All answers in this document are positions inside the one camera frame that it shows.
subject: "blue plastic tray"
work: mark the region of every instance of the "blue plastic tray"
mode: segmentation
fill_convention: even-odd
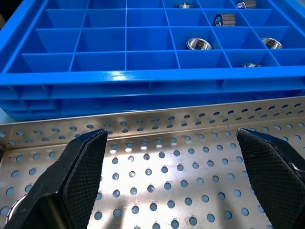
[[[305,13],[294,0],[176,9],[183,1],[24,0],[0,31],[0,107],[35,120],[305,94]],[[213,27],[218,13],[236,26]],[[187,50],[191,37],[213,50]]]

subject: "shiny metal part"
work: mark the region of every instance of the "shiny metal part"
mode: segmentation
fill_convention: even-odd
[[[214,20],[214,26],[235,26],[236,19],[232,13],[220,13]]]
[[[171,229],[177,223],[183,229],[265,229],[271,224],[251,190],[235,133],[248,128],[286,139],[305,158],[304,110],[305,97],[295,97],[0,125],[6,150],[0,210],[24,195],[69,141],[107,128],[88,229]],[[5,218],[0,215],[2,228]]]
[[[8,214],[6,216],[5,219],[5,224],[8,223],[8,221],[10,220],[10,218],[12,217],[12,215],[14,214],[14,212],[16,211],[16,209],[18,208],[19,204],[23,201],[23,199],[27,196],[27,194],[24,194],[22,197],[20,197],[19,199],[17,199],[17,201],[11,206],[11,208],[8,211]]]
[[[190,8],[196,8],[196,7],[195,7],[195,5],[189,5],[186,2],[184,2],[183,4],[176,5],[176,8],[190,9]]]
[[[257,68],[257,67],[262,67],[262,66],[260,64],[255,64],[250,62],[243,63],[243,68]]]
[[[270,37],[263,37],[262,42],[267,46],[268,49],[282,49],[283,45],[276,39]]]
[[[213,47],[204,39],[193,37],[187,40],[186,47],[190,50],[211,50]]]
[[[237,2],[236,4],[238,9],[254,9],[256,8],[256,1],[255,0],[242,0]]]

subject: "perforated metal tray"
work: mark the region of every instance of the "perforated metal tray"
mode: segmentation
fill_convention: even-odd
[[[304,107],[295,97],[0,125],[0,227],[70,140],[107,128],[88,228],[269,229],[235,133],[267,132],[305,158]]]

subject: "metal bearing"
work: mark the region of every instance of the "metal bearing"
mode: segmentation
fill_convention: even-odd
[[[253,9],[256,8],[255,0],[242,0],[236,4],[238,9]]]
[[[262,66],[260,64],[255,64],[250,62],[243,63],[243,68],[257,68],[257,67],[262,67]]]
[[[283,45],[276,39],[270,37],[263,37],[262,42],[267,46],[268,49],[282,49]]]
[[[214,20],[214,26],[235,26],[236,20],[232,13],[220,13]]]
[[[187,40],[186,47],[190,50],[211,50],[213,47],[204,39],[193,37]]]
[[[6,216],[5,219],[5,224],[8,223],[8,221],[10,220],[10,218],[12,217],[12,215],[14,214],[14,212],[16,211],[16,209],[18,208],[19,204],[23,201],[23,199],[27,196],[27,194],[24,194],[22,197],[20,197],[9,209],[8,214]]]
[[[176,5],[176,8],[182,8],[182,9],[189,9],[189,8],[195,8],[195,5],[189,5],[186,2],[180,5]]]

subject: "blue plastic crate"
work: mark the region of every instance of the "blue plastic crate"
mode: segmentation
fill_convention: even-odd
[[[24,0],[0,31],[0,107],[18,120],[305,94],[294,0]],[[233,13],[235,27],[214,27]],[[191,51],[200,37],[213,50]],[[261,37],[284,48],[269,50]],[[244,62],[262,68],[242,68]]]

